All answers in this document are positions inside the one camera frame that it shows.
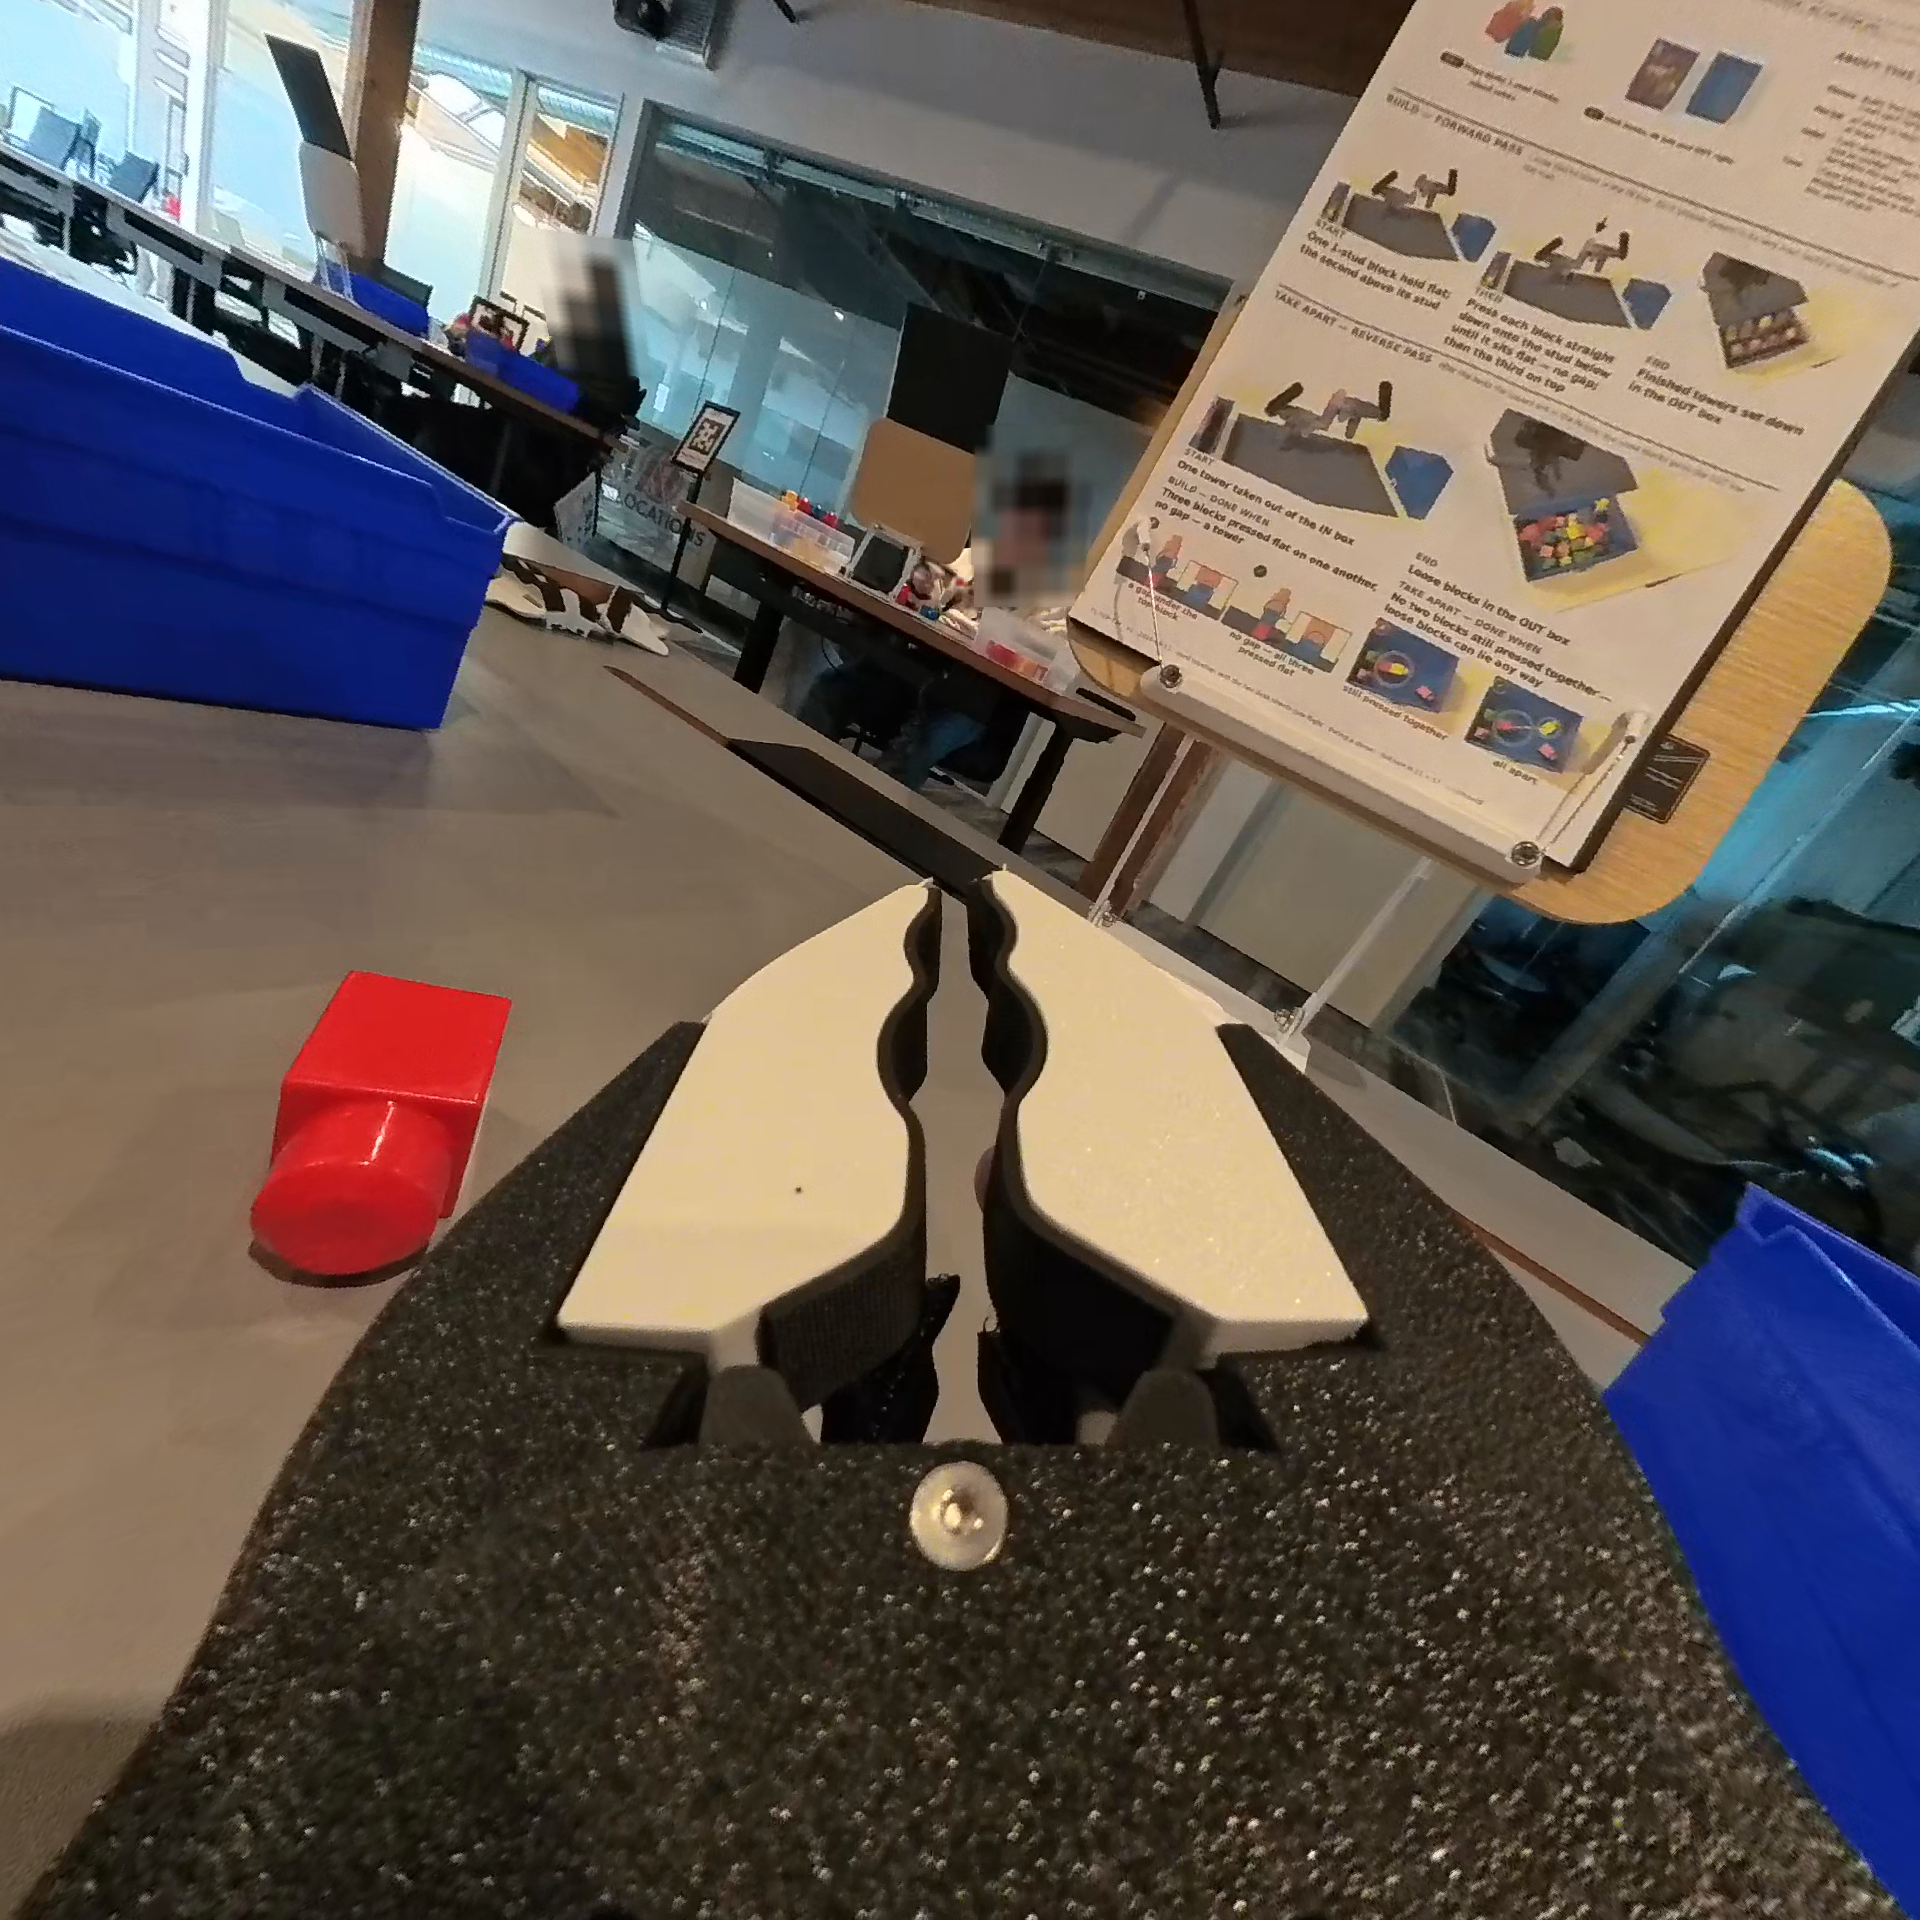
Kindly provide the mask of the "black panel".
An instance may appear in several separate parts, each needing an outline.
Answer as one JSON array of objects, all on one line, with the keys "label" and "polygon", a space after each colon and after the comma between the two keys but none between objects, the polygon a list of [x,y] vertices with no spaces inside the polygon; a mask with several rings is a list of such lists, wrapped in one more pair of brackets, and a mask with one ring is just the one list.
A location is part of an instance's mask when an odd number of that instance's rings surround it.
[{"label": "black panel", "polygon": [[913,304],[899,330],[885,416],[930,440],[981,453],[1000,418],[1014,338]]}]

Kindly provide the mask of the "dark wooden desk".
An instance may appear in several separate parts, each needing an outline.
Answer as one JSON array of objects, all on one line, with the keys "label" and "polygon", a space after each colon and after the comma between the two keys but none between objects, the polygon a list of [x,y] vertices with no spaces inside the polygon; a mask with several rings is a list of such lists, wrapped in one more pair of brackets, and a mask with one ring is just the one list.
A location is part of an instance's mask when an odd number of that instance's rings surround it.
[{"label": "dark wooden desk", "polygon": [[689,504],[682,520],[711,536],[709,579],[752,600],[747,636],[731,670],[734,683],[745,691],[761,692],[784,627],[798,624],[834,645],[842,655],[878,660],[894,682],[941,682],[960,687],[962,701],[986,712],[1015,706],[1038,718],[1046,726],[1040,757],[1015,786],[1000,829],[1000,844],[1014,853],[1024,853],[1075,742],[1105,742],[1144,731],[1113,700],[1026,679],[941,620],[910,613],[882,592],[786,552],[720,512]]}]

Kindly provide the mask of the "long dark table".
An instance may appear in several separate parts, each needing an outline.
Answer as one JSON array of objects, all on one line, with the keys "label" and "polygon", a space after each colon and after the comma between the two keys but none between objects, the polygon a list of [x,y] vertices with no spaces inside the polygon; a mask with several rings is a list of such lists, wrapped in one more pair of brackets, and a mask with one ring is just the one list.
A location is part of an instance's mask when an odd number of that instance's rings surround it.
[{"label": "long dark table", "polygon": [[250,251],[170,222],[109,183],[2,148],[6,218],[40,255],[67,254],[91,293],[131,293],[131,260],[160,271],[135,300],[229,347],[250,372],[309,384],[538,525],[602,474],[617,435],[529,396],[459,355]]}]

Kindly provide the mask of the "small blue bin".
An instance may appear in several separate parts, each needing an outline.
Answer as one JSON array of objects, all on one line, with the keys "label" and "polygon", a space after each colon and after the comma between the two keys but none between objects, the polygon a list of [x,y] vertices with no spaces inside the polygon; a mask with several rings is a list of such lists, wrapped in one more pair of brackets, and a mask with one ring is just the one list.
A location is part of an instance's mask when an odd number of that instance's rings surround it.
[{"label": "small blue bin", "polygon": [[577,416],[581,406],[578,384],[535,357],[519,351],[482,326],[464,333],[464,362],[469,367],[519,396],[541,403],[563,416]]}]

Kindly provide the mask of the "black white patterned object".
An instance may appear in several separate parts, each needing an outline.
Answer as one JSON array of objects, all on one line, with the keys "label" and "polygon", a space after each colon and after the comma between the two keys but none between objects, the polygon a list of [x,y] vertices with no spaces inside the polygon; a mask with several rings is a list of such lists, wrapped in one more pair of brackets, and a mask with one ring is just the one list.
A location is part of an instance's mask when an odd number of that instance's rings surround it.
[{"label": "black white patterned object", "polygon": [[504,552],[485,605],[542,632],[622,645],[669,655],[665,624],[624,582],[581,573],[519,552]]}]

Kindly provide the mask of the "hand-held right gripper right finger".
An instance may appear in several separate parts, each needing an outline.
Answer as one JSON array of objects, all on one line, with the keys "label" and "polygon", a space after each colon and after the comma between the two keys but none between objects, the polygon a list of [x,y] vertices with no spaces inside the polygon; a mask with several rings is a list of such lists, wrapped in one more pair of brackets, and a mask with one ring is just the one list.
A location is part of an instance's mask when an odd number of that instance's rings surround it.
[{"label": "hand-held right gripper right finger", "polygon": [[1073,1447],[1155,1376],[1175,1435],[1248,1427],[1226,1362],[1341,1349],[1371,1315],[1280,1138],[1309,1090],[1253,1024],[1011,870],[971,892],[984,1181],[981,1400],[1011,1445]]}]

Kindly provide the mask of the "white instruction poster sheet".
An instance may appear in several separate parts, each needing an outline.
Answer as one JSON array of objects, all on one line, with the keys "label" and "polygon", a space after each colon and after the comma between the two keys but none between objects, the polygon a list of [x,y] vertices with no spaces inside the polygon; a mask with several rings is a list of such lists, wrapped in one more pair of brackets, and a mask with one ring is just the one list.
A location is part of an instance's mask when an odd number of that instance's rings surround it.
[{"label": "white instruction poster sheet", "polygon": [[1915,355],[1915,140],[1915,4],[1413,4],[1073,622],[1577,874]]}]

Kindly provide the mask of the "clear box colourful items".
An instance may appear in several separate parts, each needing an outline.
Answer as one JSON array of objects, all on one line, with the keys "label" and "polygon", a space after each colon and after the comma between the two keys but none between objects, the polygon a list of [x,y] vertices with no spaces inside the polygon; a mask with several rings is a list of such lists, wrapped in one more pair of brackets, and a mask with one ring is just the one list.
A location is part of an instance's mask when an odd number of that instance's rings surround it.
[{"label": "clear box colourful items", "polygon": [[861,528],[790,488],[771,496],[765,536],[809,566],[846,573],[857,551]]}]

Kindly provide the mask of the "black white standing device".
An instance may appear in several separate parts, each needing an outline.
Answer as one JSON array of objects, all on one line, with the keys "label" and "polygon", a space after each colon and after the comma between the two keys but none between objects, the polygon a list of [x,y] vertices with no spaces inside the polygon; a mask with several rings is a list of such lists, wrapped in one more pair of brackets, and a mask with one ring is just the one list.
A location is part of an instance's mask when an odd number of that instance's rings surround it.
[{"label": "black white standing device", "polygon": [[267,34],[266,43],[299,130],[297,168],[319,247],[317,280],[352,300],[352,264],[369,242],[366,192],[329,72],[311,45],[279,34]]}]

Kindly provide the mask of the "blue plastic bin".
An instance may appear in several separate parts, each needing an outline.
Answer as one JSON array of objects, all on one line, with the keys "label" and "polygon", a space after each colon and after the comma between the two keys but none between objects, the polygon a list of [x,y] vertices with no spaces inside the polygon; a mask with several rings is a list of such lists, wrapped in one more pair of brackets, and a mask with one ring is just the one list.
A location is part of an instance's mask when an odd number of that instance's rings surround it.
[{"label": "blue plastic bin", "polygon": [[1816,1798],[1918,1915],[1918,1280],[1746,1188],[1606,1403]]},{"label": "blue plastic bin", "polygon": [[437,728],[512,514],[193,330],[2,280],[6,679]]}]

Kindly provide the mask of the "brown cardboard panel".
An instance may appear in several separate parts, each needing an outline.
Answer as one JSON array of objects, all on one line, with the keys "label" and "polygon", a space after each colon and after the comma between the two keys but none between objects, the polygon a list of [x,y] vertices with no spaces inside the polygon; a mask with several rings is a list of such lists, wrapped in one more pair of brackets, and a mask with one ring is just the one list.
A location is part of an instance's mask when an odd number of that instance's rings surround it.
[{"label": "brown cardboard panel", "polygon": [[977,453],[889,416],[875,418],[855,462],[849,512],[861,525],[882,528],[952,564],[971,539]]}]

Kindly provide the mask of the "white poster ledge bar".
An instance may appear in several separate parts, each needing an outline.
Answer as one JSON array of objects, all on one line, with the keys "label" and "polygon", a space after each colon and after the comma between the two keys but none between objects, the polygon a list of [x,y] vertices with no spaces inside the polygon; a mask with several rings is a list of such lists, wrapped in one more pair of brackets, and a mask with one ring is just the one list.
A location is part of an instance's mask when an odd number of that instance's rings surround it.
[{"label": "white poster ledge bar", "polygon": [[1526,834],[1511,806],[1431,779],[1411,760],[1248,692],[1213,670],[1152,663],[1136,700],[1183,731],[1277,779],[1309,786],[1454,868],[1510,886],[1537,880],[1549,868],[1546,853]]}]

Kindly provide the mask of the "wooden display board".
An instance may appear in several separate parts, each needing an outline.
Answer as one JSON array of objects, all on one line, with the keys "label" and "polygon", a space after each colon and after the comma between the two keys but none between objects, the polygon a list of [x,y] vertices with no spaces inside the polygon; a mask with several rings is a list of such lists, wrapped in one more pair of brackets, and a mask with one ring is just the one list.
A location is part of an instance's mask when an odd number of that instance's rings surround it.
[{"label": "wooden display board", "polygon": [[1434,839],[1393,826],[1379,806],[1345,799],[1315,774],[1283,773],[1270,747],[1232,742],[1216,723],[1168,715],[1155,654],[1075,622],[1073,654],[1088,679],[1141,703],[1166,726],[1130,782],[1078,886],[1107,918],[1146,901],[1189,832],[1201,786],[1226,760],[1242,760],[1384,832],[1406,851],[1434,858],[1448,874],[1514,895],[1553,920],[1641,918],[1671,904],[1702,878],[1787,735],[1855,646],[1888,579],[1885,518],[1859,487],[1834,483],[1688,706],[1653,728],[1653,742],[1679,738],[1709,757],[1683,798],[1670,803],[1659,818],[1625,810],[1584,870],[1539,870],[1526,880],[1478,874]]}]

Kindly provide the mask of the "small black tag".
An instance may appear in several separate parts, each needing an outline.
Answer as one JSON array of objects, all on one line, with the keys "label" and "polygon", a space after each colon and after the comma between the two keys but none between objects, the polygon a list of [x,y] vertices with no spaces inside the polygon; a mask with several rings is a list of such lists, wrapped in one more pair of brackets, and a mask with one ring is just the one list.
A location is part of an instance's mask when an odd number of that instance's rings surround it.
[{"label": "small black tag", "polygon": [[1710,750],[1691,740],[1675,734],[1656,738],[1624,786],[1624,811],[1670,826],[1710,764]]}]

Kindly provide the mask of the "red mega block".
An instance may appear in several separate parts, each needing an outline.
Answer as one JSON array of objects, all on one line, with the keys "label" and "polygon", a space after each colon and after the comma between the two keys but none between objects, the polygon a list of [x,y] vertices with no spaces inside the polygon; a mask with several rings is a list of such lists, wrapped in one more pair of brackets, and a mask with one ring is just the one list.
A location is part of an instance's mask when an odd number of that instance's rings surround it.
[{"label": "red mega block", "polygon": [[464,1192],[510,1018],[507,996],[351,972],[279,1082],[257,1246],[319,1280],[414,1262]]}]

